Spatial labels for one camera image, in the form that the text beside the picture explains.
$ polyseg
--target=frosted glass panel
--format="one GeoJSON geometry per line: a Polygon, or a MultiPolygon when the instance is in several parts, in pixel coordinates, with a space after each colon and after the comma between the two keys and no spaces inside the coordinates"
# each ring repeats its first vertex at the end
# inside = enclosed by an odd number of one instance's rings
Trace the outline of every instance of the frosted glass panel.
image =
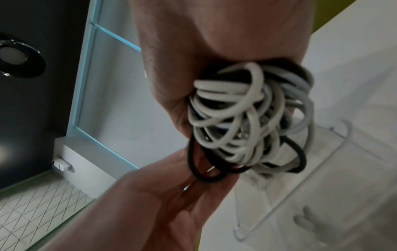
{"type": "Polygon", "coordinates": [[[151,95],[140,52],[97,31],[78,127],[143,167],[187,142],[151,95]]]}
{"type": "Polygon", "coordinates": [[[128,0],[103,0],[98,24],[139,46],[138,32],[128,0]]]}

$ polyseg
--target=diamond pattern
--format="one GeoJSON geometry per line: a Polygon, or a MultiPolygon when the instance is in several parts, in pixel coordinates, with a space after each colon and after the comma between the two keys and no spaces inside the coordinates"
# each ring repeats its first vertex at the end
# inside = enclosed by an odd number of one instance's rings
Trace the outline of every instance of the diamond pattern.
{"type": "Polygon", "coordinates": [[[0,195],[0,251],[25,251],[92,198],[55,173],[0,195]]]}

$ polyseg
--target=hand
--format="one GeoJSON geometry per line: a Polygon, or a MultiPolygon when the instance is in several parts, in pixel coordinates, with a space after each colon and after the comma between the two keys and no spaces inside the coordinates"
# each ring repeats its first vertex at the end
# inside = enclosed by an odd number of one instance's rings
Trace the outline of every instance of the hand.
{"type": "MultiPolygon", "coordinates": [[[[199,169],[208,170],[206,158],[195,156],[199,169]]],[[[237,180],[230,175],[216,184],[196,181],[180,150],[123,177],[48,250],[192,251],[237,180]]]]}
{"type": "Polygon", "coordinates": [[[176,128],[191,135],[186,96],[217,62],[286,57],[300,63],[313,0],[130,0],[148,79],[176,128]]]}

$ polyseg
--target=dark surface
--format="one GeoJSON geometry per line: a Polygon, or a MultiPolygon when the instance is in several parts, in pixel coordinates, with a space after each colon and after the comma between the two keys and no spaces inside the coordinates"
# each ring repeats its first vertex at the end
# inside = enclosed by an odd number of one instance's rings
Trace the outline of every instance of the dark surface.
{"type": "Polygon", "coordinates": [[[0,188],[51,168],[66,135],[89,0],[0,1],[0,32],[39,50],[44,74],[0,76],[0,188]]]}

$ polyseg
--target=clear plastic container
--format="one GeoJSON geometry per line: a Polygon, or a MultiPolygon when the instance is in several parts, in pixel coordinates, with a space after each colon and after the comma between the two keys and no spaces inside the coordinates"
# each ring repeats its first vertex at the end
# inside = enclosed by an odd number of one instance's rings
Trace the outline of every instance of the clear plastic container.
{"type": "Polygon", "coordinates": [[[239,181],[235,238],[258,251],[395,251],[396,167],[394,149],[348,121],[318,127],[301,174],[239,181]]]}

